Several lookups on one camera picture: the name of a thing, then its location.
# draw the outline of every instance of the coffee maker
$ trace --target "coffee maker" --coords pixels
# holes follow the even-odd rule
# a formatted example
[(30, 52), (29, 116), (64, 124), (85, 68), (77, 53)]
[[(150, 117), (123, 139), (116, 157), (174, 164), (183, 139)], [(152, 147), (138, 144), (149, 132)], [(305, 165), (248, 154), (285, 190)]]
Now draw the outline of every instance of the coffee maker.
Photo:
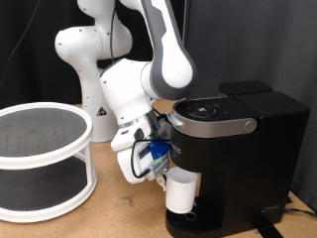
[(309, 108), (258, 81), (224, 83), (219, 94), (177, 102), (168, 115), (172, 161), (201, 173), (190, 216), (166, 212), (173, 237), (224, 237), (282, 219)]

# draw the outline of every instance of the white cup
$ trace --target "white cup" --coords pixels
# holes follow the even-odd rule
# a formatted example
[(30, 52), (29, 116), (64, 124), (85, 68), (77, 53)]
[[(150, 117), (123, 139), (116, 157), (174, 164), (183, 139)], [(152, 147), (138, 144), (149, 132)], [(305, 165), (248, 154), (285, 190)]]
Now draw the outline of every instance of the white cup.
[(179, 167), (167, 172), (166, 207), (168, 210), (185, 214), (192, 210), (196, 195), (198, 173), (185, 171)]

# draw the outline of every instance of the wooden table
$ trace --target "wooden table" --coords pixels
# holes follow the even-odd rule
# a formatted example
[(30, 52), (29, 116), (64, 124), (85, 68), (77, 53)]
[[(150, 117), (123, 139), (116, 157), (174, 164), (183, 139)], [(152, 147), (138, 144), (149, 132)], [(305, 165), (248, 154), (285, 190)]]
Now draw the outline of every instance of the wooden table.
[[(159, 112), (171, 111), (173, 102), (155, 103)], [(98, 182), (91, 197), (62, 217), (34, 224), (0, 222), (0, 238), (27, 237), (170, 237), (165, 229), (164, 192), (154, 181), (129, 184), (110, 143), (93, 144)], [(286, 207), (310, 210), (294, 194)], [(303, 213), (287, 213), (275, 225), (286, 238), (316, 238), (317, 219)], [(261, 238), (255, 231), (230, 236)]]

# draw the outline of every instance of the wire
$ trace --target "wire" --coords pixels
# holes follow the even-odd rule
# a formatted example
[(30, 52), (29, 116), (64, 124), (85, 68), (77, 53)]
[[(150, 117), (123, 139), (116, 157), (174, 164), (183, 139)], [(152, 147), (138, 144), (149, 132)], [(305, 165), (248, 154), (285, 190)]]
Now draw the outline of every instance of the wire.
[(160, 113), (155, 108), (153, 108), (153, 110), (160, 116)]
[(152, 142), (152, 141), (165, 141), (165, 142), (170, 142), (170, 140), (137, 140), (137, 141), (135, 141), (135, 143), (134, 143), (133, 146), (132, 146), (131, 169), (132, 169), (132, 174), (133, 174), (134, 177), (137, 178), (137, 179), (140, 179), (140, 178), (146, 176), (151, 170), (150, 170), (150, 169), (146, 169), (146, 170), (144, 170), (143, 172), (141, 172), (141, 173), (137, 176), (136, 171), (135, 171), (134, 161), (133, 161), (133, 158), (134, 158), (134, 155), (135, 155), (136, 145), (137, 145), (139, 142)]
[(112, 36), (113, 36), (113, 21), (115, 19), (115, 14), (116, 14), (116, 5), (117, 5), (117, 0), (115, 0), (115, 6), (113, 8), (112, 21), (111, 21), (111, 31), (110, 31), (110, 53), (111, 53), (112, 63), (115, 62), (114, 57), (113, 57)]
[(299, 210), (299, 209), (296, 209), (296, 208), (287, 208), (284, 210), (285, 213), (289, 213), (289, 212), (304, 212), (310, 216), (313, 216), (313, 217), (317, 217), (317, 214), (312, 212), (312, 211), (307, 211), (307, 210)]
[(0, 80), (0, 87), (1, 87), (2, 84), (5, 82), (6, 76), (7, 76), (7, 74), (8, 74), (8, 69), (9, 69), (9, 66), (10, 66), (10, 61), (11, 61), (11, 58), (12, 58), (13, 54), (16, 52), (16, 50), (18, 49), (18, 47), (21, 45), (21, 43), (22, 43), (24, 37), (26, 36), (26, 34), (27, 34), (27, 32), (28, 32), (30, 26), (32, 25), (32, 22), (33, 22), (33, 20), (34, 20), (34, 18), (35, 18), (35, 16), (36, 16), (36, 13), (37, 13), (37, 10), (38, 10), (38, 7), (39, 7), (40, 2), (41, 2), (41, 0), (38, 1), (37, 6), (36, 6), (36, 8), (34, 9), (34, 12), (33, 12), (33, 14), (32, 14), (32, 17), (31, 17), (31, 19), (30, 19), (30, 21), (29, 21), (29, 23), (28, 23), (28, 26), (27, 26), (26, 29), (24, 30), (24, 33), (22, 34), (22, 37), (20, 38), (20, 40), (19, 40), (17, 46), (15, 47), (15, 49), (11, 52), (11, 54), (10, 54), (10, 56), (9, 56), (9, 59), (8, 59), (8, 61), (7, 61), (7, 65), (6, 65), (6, 69), (5, 69), (5, 71), (4, 71), (3, 77), (2, 77), (1, 80)]

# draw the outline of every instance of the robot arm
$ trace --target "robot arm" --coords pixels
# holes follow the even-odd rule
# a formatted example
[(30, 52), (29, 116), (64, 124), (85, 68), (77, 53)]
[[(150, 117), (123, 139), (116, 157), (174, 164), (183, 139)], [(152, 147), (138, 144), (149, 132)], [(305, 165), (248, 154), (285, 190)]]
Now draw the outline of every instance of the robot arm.
[[(169, 0), (120, 1), (144, 16), (154, 49), (152, 61), (120, 59), (106, 68), (100, 78), (104, 95), (120, 128), (111, 147), (119, 151), (118, 162), (127, 181), (136, 183), (144, 178), (133, 175), (131, 164), (140, 173), (151, 168), (152, 175), (148, 174), (147, 179), (159, 176), (163, 167), (158, 167), (153, 158), (141, 158), (148, 143), (136, 147), (137, 151), (141, 149), (131, 162), (134, 143), (161, 138), (164, 133), (170, 139), (168, 128), (153, 112), (154, 100), (178, 100), (187, 96), (197, 81), (197, 70), (181, 42)], [(161, 158), (165, 167), (169, 163), (166, 157)]]
[(120, 0), (144, 17), (154, 49), (142, 72), (146, 94), (155, 100), (179, 100), (197, 82), (197, 70), (183, 46), (169, 0)]
[[(97, 61), (111, 58), (110, 29), (115, 0), (77, 0), (77, 4), (83, 13), (95, 19), (95, 25), (60, 31), (55, 38), (55, 49), (78, 74), (82, 109), (93, 121), (92, 142), (106, 142), (114, 138), (118, 127), (100, 87), (102, 69)], [(113, 43), (114, 57), (127, 54), (132, 47), (132, 36), (117, 15), (113, 21)]]

